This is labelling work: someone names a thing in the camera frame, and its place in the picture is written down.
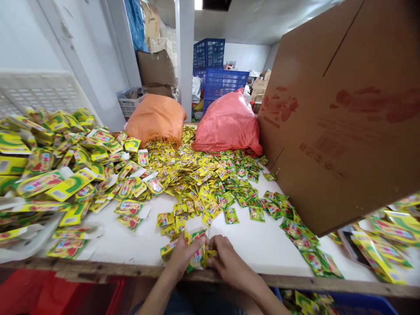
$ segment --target person's arm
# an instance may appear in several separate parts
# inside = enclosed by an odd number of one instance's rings
[[[264,280],[239,257],[227,237],[212,237],[210,248],[217,249],[219,259],[210,258],[209,264],[226,283],[247,293],[265,315],[290,315]]]
[[[205,242],[206,237],[201,237],[188,246],[184,240],[184,232],[179,235],[171,259],[141,306],[138,315],[161,315],[164,313],[172,291],[181,280],[190,259]]]

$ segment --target blue plastic basket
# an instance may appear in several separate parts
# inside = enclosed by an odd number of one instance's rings
[[[398,315],[384,298],[368,294],[329,293],[333,307],[340,315]]]
[[[223,65],[224,39],[205,38],[194,44],[193,68],[217,67]]]
[[[249,72],[207,69],[204,98],[215,100],[229,92],[244,88]]]
[[[210,104],[213,102],[214,102],[213,100],[204,99],[203,116],[206,114],[207,109],[209,108]]]
[[[223,66],[216,66],[214,69],[223,70]],[[192,70],[192,75],[195,77],[201,78],[201,89],[204,90],[206,88],[206,71],[207,68],[196,68]]]

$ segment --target ceiling light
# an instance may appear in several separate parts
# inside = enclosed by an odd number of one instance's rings
[[[203,0],[194,0],[194,9],[202,10],[203,9]]]

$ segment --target wooden table edge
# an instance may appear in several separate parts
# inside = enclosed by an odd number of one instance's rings
[[[61,275],[80,275],[80,279],[91,279],[92,275],[103,283],[103,277],[159,277],[162,266],[141,266],[105,262],[74,261],[58,258],[31,257],[21,261],[0,264],[0,268],[50,270]],[[314,278],[301,276],[282,276],[260,274],[270,287],[285,289],[348,292],[375,294],[389,297],[420,298],[420,287],[397,285],[380,282]],[[219,275],[212,270],[196,270],[183,278],[188,281],[222,282]]]

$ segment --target jeans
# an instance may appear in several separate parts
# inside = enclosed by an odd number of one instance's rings
[[[137,304],[129,315],[137,315],[144,301]],[[222,298],[218,293],[211,294],[201,305],[200,310],[194,313],[189,302],[182,297],[177,289],[174,289],[169,298],[164,315],[246,315],[238,306]]]

